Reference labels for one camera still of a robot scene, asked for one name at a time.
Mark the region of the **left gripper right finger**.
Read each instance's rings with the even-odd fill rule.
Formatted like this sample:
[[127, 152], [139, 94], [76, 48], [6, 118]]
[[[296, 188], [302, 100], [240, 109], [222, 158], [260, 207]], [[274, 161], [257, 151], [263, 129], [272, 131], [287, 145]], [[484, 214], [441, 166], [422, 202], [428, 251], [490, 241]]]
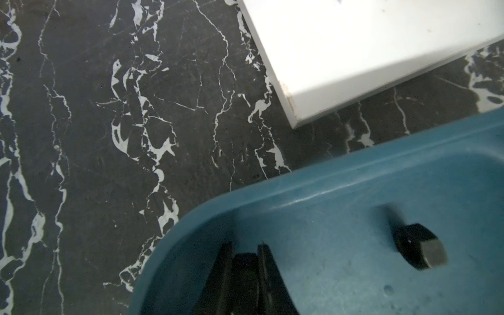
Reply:
[[299, 314], [288, 293], [270, 247], [257, 247], [261, 314]]

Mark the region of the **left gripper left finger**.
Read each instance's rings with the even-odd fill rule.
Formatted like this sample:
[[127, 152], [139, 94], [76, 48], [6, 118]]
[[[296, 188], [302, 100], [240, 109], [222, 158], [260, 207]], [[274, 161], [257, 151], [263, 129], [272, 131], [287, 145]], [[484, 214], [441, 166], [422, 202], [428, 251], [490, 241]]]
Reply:
[[233, 257], [232, 244], [223, 244], [192, 314], [230, 314]]

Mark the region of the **teal plastic storage box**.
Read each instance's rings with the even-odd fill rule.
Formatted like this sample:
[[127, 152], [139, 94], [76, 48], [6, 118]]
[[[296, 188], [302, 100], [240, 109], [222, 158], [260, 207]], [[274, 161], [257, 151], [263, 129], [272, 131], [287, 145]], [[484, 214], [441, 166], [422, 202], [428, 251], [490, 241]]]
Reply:
[[[393, 233], [419, 223], [448, 264], [417, 270]], [[261, 314], [270, 247], [299, 314], [503, 313], [503, 110], [462, 119], [212, 199], [159, 242], [130, 314], [191, 314], [220, 247], [231, 314]]]

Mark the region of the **black hex nut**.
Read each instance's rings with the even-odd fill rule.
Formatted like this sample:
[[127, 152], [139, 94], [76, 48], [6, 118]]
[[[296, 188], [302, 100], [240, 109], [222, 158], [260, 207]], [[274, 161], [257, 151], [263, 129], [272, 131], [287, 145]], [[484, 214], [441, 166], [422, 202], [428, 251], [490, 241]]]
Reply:
[[393, 239], [401, 256], [417, 270], [434, 269], [448, 264], [448, 254], [443, 243], [422, 224], [397, 228]]

